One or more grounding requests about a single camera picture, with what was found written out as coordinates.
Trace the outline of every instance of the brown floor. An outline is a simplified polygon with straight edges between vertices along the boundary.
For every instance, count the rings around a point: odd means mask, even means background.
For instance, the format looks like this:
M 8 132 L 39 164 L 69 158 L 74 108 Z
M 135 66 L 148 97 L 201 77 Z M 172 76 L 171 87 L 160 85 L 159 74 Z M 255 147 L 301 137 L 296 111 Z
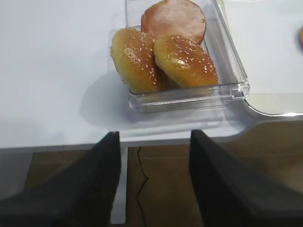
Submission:
M 261 125 L 240 139 L 221 145 L 257 171 L 303 192 L 303 122 Z M 143 226 L 135 201 L 144 182 L 137 149 L 129 149 L 127 223 L 118 225 L 121 227 Z M 188 145 L 142 148 L 140 157 L 150 179 L 140 201 L 149 227 L 203 226 L 189 178 L 188 149 Z M 85 151 L 36 153 L 26 188 L 47 180 L 84 154 Z

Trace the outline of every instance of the table leg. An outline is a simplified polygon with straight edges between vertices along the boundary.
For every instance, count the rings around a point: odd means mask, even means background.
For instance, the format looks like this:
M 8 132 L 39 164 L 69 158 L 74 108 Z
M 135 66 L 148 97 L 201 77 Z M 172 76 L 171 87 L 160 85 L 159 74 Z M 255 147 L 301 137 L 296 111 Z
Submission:
M 124 224 L 126 219 L 127 159 L 128 148 L 121 148 L 121 174 L 110 215 L 112 224 Z

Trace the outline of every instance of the clear plastic container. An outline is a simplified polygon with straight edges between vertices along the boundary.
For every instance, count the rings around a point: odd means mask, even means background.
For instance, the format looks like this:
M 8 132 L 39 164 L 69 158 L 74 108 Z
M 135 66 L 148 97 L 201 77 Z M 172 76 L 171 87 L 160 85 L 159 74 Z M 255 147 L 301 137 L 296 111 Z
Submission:
M 141 27 L 141 15 L 159 0 L 125 0 L 126 27 Z M 182 88 L 164 92 L 133 94 L 129 105 L 141 113 L 189 108 L 212 108 L 227 105 L 249 94 L 247 75 L 233 45 L 216 0 L 195 0 L 206 17 L 206 34 L 202 47 L 212 58 L 218 85 Z

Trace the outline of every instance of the black object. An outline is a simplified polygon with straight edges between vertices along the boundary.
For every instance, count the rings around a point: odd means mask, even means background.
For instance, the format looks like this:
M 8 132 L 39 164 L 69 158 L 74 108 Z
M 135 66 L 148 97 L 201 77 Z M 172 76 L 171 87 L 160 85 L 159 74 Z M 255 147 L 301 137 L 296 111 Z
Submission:
M 0 227 L 106 227 L 121 172 L 118 132 L 48 182 L 0 202 Z
M 303 195 L 192 131 L 189 169 L 206 227 L 303 227 Z
M 139 201 L 139 195 L 143 189 L 143 187 L 145 186 L 146 182 L 148 181 L 149 177 L 145 175 L 144 171 L 143 171 L 143 167 L 142 167 L 142 163 L 141 163 L 141 159 L 140 159 L 140 151 L 141 151 L 141 147 L 139 147 L 138 151 L 137 151 L 137 157 L 138 157 L 138 160 L 139 160 L 139 164 L 140 164 L 140 168 L 141 168 L 141 172 L 145 178 L 143 184 L 141 185 L 139 191 L 137 192 L 136 194 L 136 201 L 137 201 L 137 204 L 139 206 L 139 209 L 140 209 L 140 212 L 141 212 L 141 216 L 142 216 L 142 222 L 143 222 L 143 227 L 147 227 L 146 225 L 146 220 L 145 220 L 145 215 L 144 215 L 144 211 L 143 211 L 143 208 L 141 206 L 141 203 Z

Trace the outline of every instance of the bread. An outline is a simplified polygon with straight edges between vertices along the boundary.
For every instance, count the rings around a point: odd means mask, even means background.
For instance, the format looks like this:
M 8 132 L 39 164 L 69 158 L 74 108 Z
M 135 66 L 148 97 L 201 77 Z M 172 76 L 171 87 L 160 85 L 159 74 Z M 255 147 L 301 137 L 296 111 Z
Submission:
M 301 27 L 301 30 L 299 32 L 299 38 L 300 38 L 301 45 L 303 46 L 303 26 Z
M 164 91 L 168 78 L 155 64 L 153 41 L 134 28 L 117 31 L 110 47 L 111 57 L 122 81 L 133 93 Z
M 153 49 L 157 65 L 181 87 L 218 84 L 213 61 L 190 39 L 179 35 L 162 36 Z
M 206 21 L 201 8 L 190 0 L 163 0 L 141 16 L 141 30 L 153 40 L 161 35 L 182 35 L 200 45 Z

